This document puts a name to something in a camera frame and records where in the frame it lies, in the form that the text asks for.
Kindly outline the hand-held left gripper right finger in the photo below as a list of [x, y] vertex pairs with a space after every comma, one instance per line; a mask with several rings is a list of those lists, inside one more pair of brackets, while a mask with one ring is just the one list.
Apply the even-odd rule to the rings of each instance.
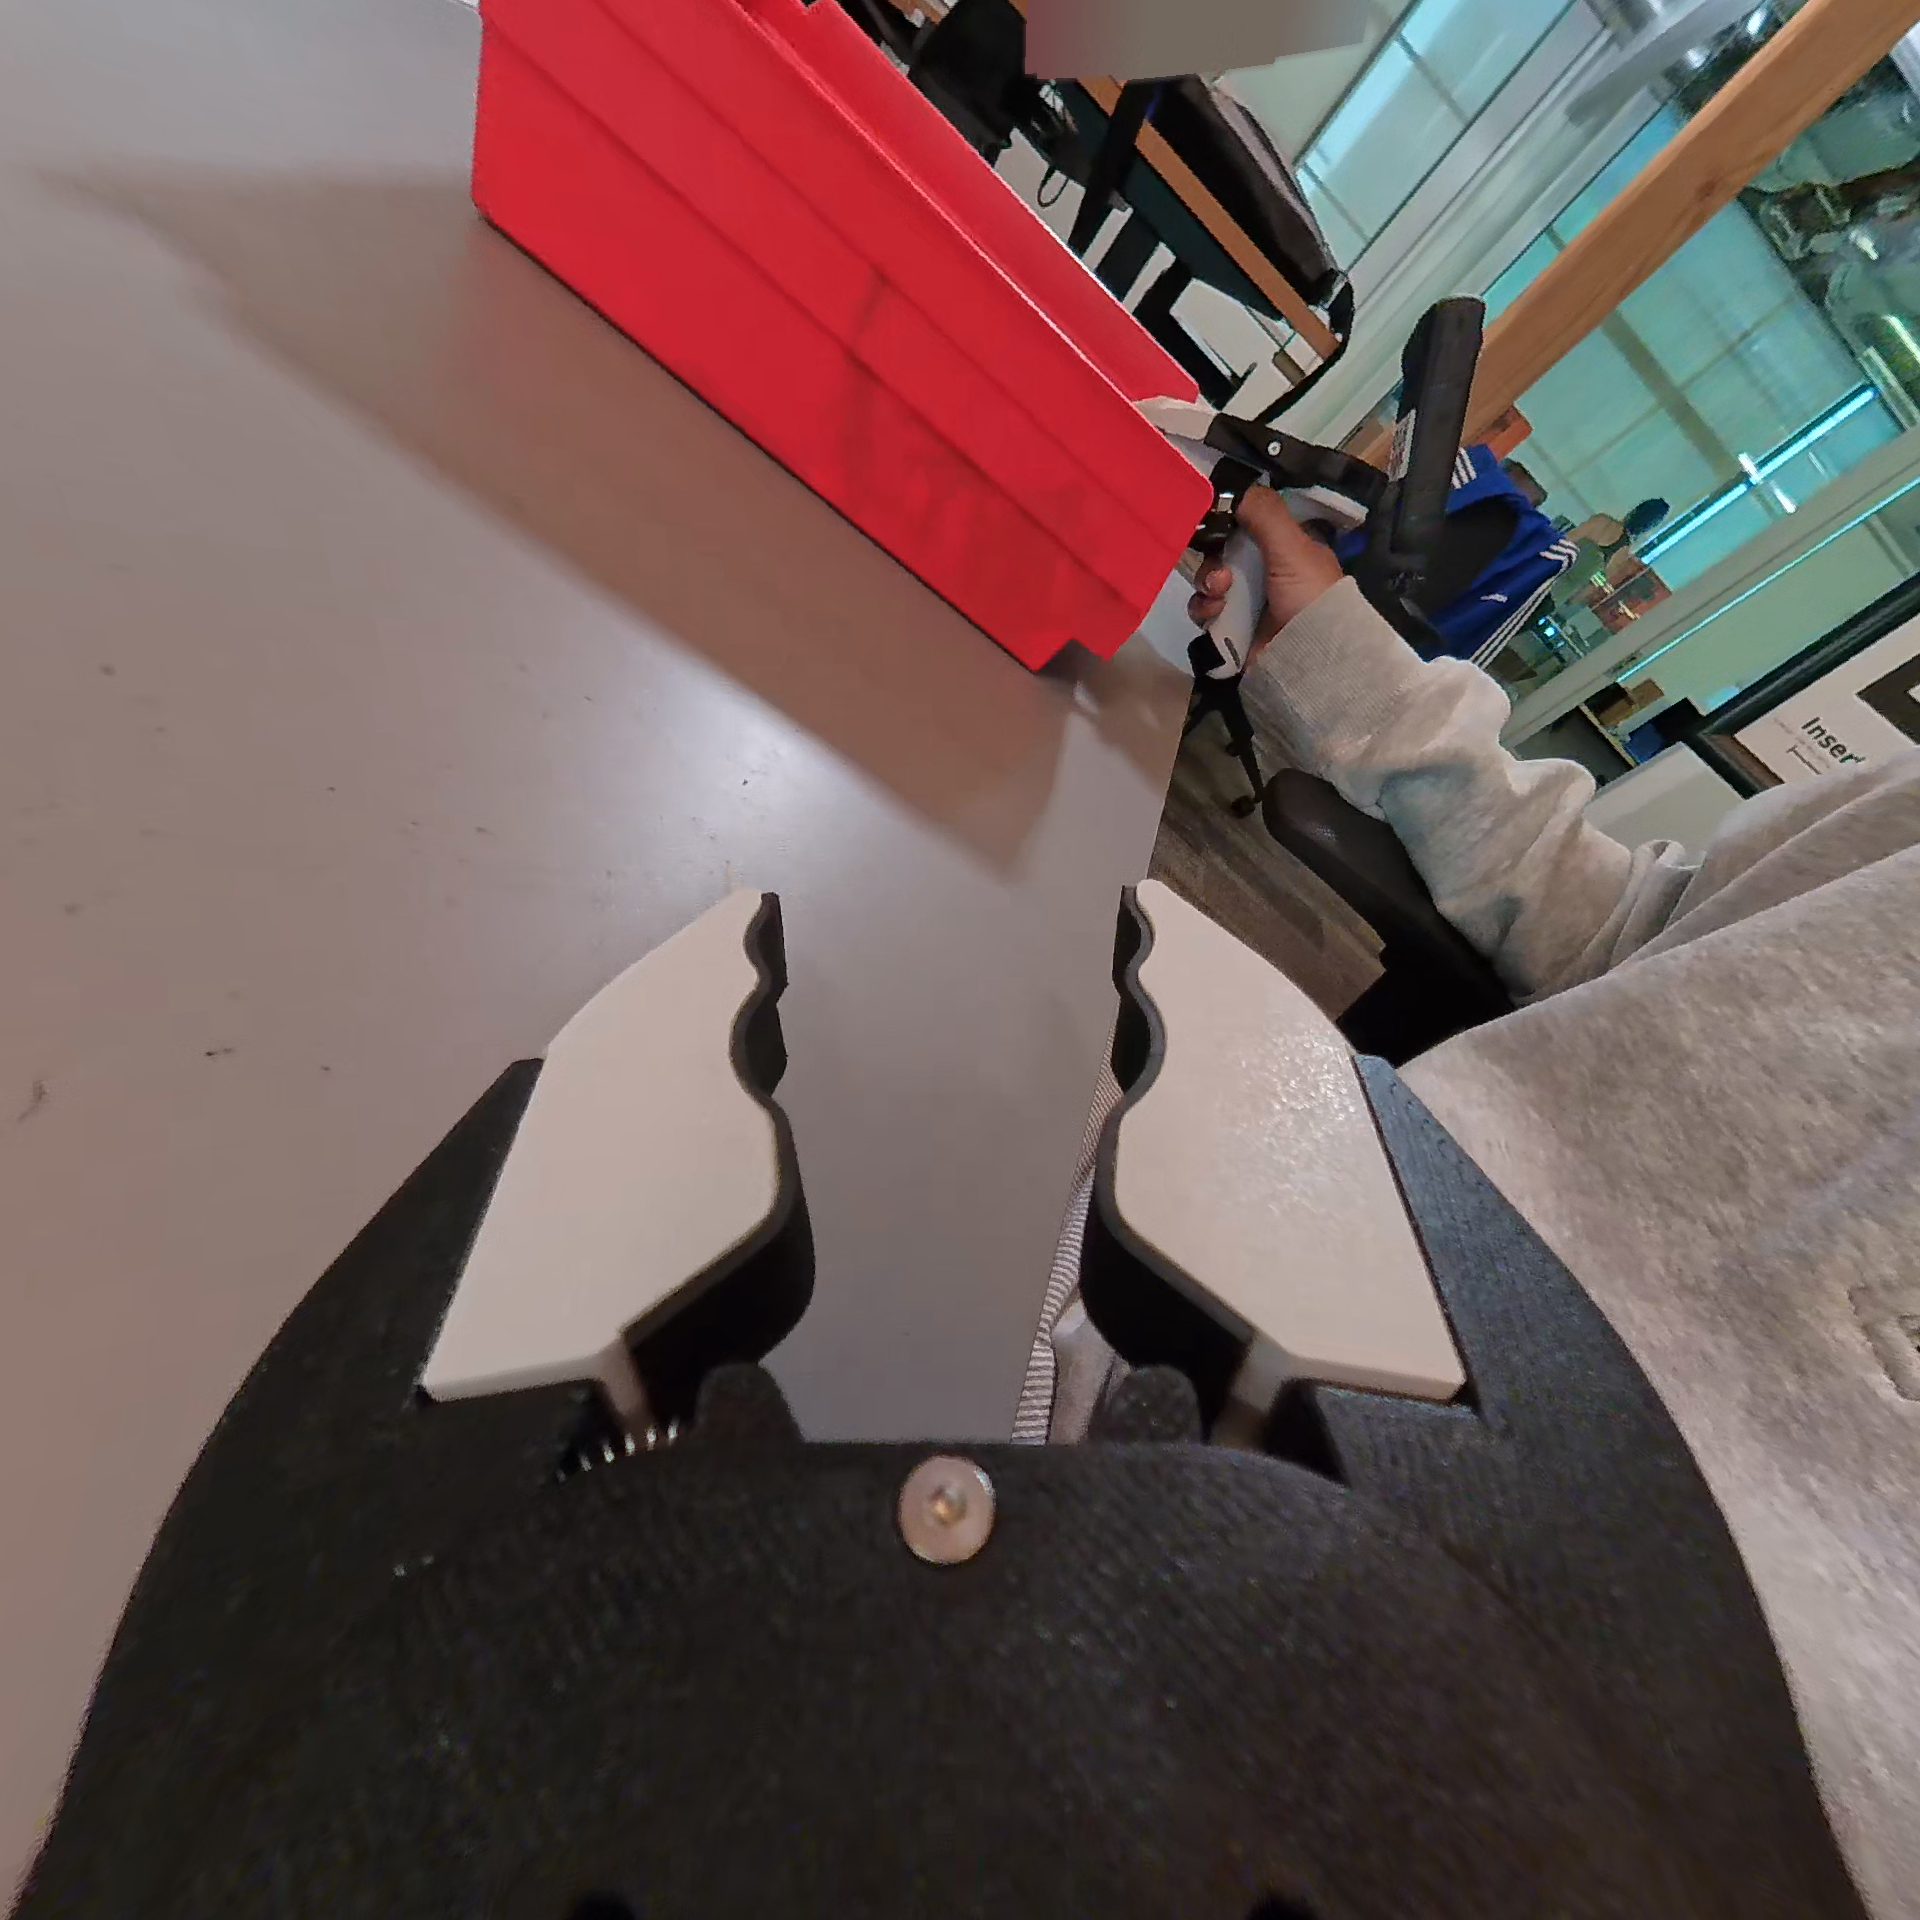
[[1449, 1315], [1360, 1063], [1260, 954], [1158, 881], [1122, 893], [1087, 1319], [1255, 1446], [1306, 1385], [1449, 1406]]

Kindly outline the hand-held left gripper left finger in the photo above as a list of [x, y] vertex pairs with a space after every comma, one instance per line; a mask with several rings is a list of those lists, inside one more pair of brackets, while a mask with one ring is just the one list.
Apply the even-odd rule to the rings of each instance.
[[734, 891], [549, 1042], [421, 1390], [590, 1385], [617, 1420], [687, 1420], [809, 1308], [776, 893]]

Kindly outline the red plastic bin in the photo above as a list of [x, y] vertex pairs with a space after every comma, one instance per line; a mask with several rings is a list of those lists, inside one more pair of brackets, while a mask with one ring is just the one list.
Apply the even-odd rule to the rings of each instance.
[[1135, 635], [1193, 380], [840, 7], [477, 14], [494, 228], [1021, 666]]

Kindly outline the person's right forearm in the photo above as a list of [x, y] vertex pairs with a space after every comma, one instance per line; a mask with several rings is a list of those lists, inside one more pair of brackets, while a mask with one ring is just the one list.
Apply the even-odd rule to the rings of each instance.
[[1269, 654], [1302, 769], [1392, 830], [1437, 913], [1514, 1001], [1615, 966], [1682, 913], [1698, 860], [1597, 830], [1592, 774], [1514, 756], [1496, 684], [1417, 659], [1354, 582], [1286, 618]]

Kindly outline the grey desk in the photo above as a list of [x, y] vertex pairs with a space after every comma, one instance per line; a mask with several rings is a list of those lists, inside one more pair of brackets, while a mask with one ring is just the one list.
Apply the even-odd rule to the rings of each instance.
[[776, 891], [807, 1434], [1013, 1426], [1177, 684], [1029, 674], [481, 226], [461, 4], [5, 4], [5, 1859], [254, 1355]]

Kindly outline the person's right hand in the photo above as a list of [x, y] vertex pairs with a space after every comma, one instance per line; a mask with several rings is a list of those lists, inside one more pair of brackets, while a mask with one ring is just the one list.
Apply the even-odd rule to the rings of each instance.
[[[1263, 610], [1252, 641], [1256, 651], [1325, 593], [1342, 585], [1344, 571], [1336, 554], [1311, 538], [1271, 487], [1247, 487], [1239, 500], [1237, 522], [1239, 531], [1255, 542], [1263, 571]], [[1185, 607], [1198, 628], [1207, 628], [1220, 618], [1231, 578], [1234, 570], [1225, 558], [1201, 559], [1193, 573]]]

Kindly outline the black office chair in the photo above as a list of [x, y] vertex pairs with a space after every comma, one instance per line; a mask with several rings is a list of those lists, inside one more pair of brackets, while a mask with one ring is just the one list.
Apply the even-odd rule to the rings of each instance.
[[1207, 479], [1208, 503], [1191, 538], [1193, 578], [1213, 565], [1231, 571], [1220, 613], [1189, 641], [1191, 699], [1183, 737], [1215, 717], [1225, 753], [1247, 788], [1229, 813], [1260, 811], [1266, 788], [1256, 739], [1241, 685], [1263, 618], [1263, 559], [1241, 526], [1249, 490], [1271, 490], [1290, 516], [1330, 538], [1358, 538], [1345, 562], [1362, 596], [1409, 644], [1433, 650], [1440, 634], [1449, 556], [1449, 498], [1464, 479], [1464, 426], [1480, 357], [1484, 302], [1450, 298], [1430, 307], [1400, 354], [1398, 411], [1385, 433], [1378, 465], [1358, 453], [1310, 443], [1279, 427], [1274, 399], [1255, 417], [1237, 417], [1185, 399], [1143, 399], [1143, 417]]

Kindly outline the wooden table with black legs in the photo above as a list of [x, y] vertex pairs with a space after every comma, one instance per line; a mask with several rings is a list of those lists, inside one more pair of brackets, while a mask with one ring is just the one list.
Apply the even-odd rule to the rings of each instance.
[[1336, 365], [1354, 326], [1350, 276], [1336, 265], [1349, 295], [1332, 311], [1306, 307], [1150, 125], [1166, 81], [1199, 77], [1229, 91], [1223, 77], [1072, 75], [1050, 38], [1029, 45], [1029, 31], [1047, 28], [1042, 4], [844, 3], [837, 11], [1023, 198], [1205, 399], [1245, 396], [1255, 372], [1231, 358], [1231, 325], [1201, 300], [1237, 308], [1244, 330], [1266, 337], [1263, 353], [1279, 371], [1274, 399], [1286, 406]]

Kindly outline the blue jacket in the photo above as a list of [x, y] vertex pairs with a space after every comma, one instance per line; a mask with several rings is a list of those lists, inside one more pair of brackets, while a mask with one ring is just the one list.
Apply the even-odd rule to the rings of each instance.
[[1385, 494], [1332, 539], [1366, 603], [1421, 661], [1487, 667], [1574, 558], [1485, 443], [1455, 446], [1437, 403], [1405, 403]]

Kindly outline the black bag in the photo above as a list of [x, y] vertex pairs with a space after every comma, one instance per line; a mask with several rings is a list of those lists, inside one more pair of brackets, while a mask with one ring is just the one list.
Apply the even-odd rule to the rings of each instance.
[[1295, 173], [1225, 87], [1199, 77], [1166, 81], [1146, 119], [1295, 298], [1327, 314], [1349, 295]]

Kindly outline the black chair seat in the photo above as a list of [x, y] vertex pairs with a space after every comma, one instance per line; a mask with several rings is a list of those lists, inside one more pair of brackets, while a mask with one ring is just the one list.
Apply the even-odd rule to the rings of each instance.
[[1402, 1066], [1514, 1010], [1496, 972], [1440, 913], [1385, 822], [1298, 770], [1269, 779], [1261, 818], [1381, 941], [1381, 975], [1335, 1020], [1358, 1053]]

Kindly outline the wooden beam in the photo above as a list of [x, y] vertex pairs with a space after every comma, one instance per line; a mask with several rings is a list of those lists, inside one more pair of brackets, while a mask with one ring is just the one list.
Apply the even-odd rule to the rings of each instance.
[[1805, 3], [1484, 334], [1460, 439], [1500, 418], [1914, 25], [1914, 3]]

